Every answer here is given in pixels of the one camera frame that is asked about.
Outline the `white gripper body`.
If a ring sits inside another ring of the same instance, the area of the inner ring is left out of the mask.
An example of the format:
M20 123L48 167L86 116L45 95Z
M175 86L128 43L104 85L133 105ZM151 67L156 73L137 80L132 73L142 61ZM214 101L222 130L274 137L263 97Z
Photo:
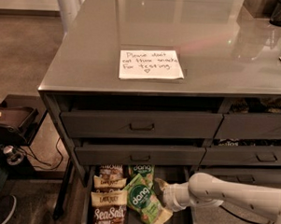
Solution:
M165 207L172 212L179 212L187 207L188 188L184 184L168 184L163 191Z

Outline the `yellow-padded gripper finger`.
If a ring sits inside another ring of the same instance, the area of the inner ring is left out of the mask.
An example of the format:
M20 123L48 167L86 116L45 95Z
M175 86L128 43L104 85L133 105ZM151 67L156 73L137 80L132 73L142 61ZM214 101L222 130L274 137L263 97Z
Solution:
M167 222L171 217L173 213L166 208L162 208L156 213L156 216L152 220L151 224L163 224Z
M166 181L160 178L155 178L154 180L158 184L161 191L166 192L169 189L170 184L167 183Z

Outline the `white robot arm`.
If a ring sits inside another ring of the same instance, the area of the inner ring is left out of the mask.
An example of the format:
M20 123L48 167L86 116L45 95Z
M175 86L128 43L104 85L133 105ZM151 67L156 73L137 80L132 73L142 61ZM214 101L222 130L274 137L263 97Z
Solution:
M220 180L207 173L192 175L181 184L167 183L155 178L163 192L162 201L172 212L186 207L220 206L223 202L267 217L275 224L281 224L281 189L238 184Z

